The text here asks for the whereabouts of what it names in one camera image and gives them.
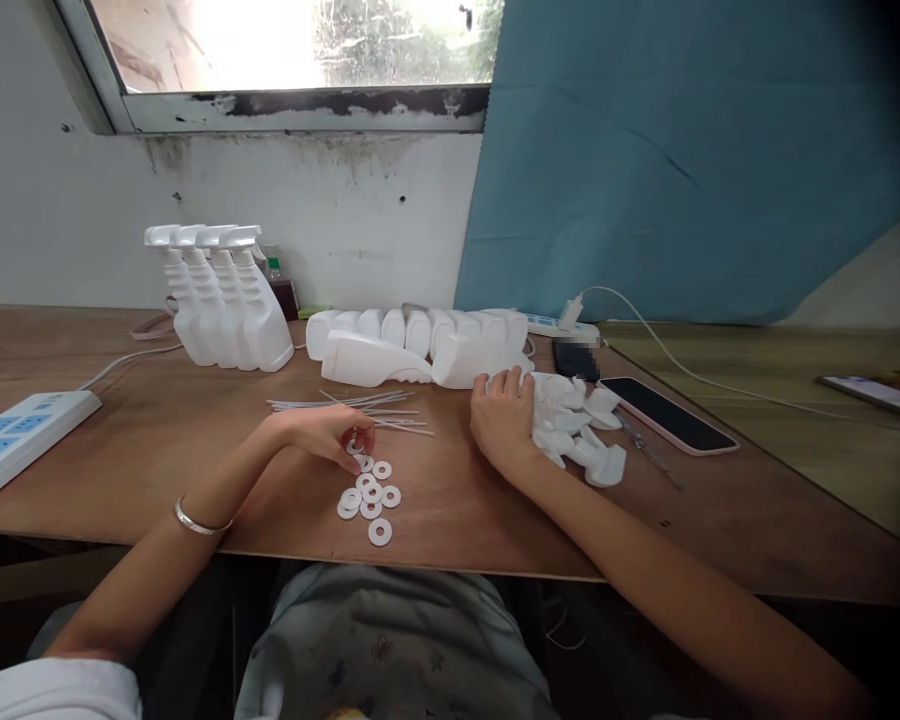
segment hand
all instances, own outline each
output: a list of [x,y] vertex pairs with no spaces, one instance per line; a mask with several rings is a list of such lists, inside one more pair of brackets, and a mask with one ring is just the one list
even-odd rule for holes
[[347,472],[360,474],[360,463],[347,450],[354,440],[357,449],[373,452],[374,423],[364,413],[347,405],[286,410],[267,418],[286,445],[333,460]]
[[501,473],[504,464],[536,447],[530,439],[533,432],[533,376],[529,373],[520,383],[520,367],[504,370],[493,378],[484,373],[473,383],[470,398],[470,430],[487,459]]

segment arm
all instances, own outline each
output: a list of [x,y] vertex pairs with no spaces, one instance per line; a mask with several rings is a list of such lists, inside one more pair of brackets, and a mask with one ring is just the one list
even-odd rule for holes
[[478,377],[471,428],[508,482],[536,503],[621,595],[706,670],[787,717],[855,717],[866,689],[750,593],[546,460],[533,445],[533,377]]
[[[356,474],[360,466],[344,446],[373,450],[373,421],[334,405],[271,415],[182,502],[204,527],[224,527],[280,450],[303,448]],[[60,632],[45,657],[96,658],[127,664],[173,609],[220,544],[223,533],[200,535],[183,527],[172,508],[110,571]]]

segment silver bracelet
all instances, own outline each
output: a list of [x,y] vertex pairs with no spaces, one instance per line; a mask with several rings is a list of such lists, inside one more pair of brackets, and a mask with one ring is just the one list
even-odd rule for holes
[[200,523],[195,523],[193,520],[187,517],[187,514],[183,512],[183,508],[180,507],[181,502],[183,502],[183,496],[180,496],[180,498],[177,500],[177,504],[173,506],[173,512],[176,514],[177,520],[180,521],[180,524],[183,525],[187,530],[193,530],[193,532],[199,533],[200,535],[216,535],[217,533],[229,530],[230,526],[233,525],[233,520],[231,520],[222,528],[204,527]]

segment plug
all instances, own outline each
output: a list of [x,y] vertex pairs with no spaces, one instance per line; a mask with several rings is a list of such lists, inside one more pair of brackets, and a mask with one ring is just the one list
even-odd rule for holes
[[563,306],[563,312],[560,313],[560,317],[557,320],[557,327],[567,332],[572,331],[582,311],[583,293],[580,293],[573,300],[567,300],[567,304]]

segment small brown bottle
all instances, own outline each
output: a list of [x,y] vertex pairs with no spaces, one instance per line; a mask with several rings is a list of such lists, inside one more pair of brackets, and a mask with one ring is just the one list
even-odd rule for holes
[[280,248],[276,245],[265,245],[263,252],[267,256],[267,271],[264,277],[270,283],[270,289],[277,297],[277,302],[280,303],[283,316],[287,322],[298,319],[297,293],[293,287],[293,280],[280,267]]

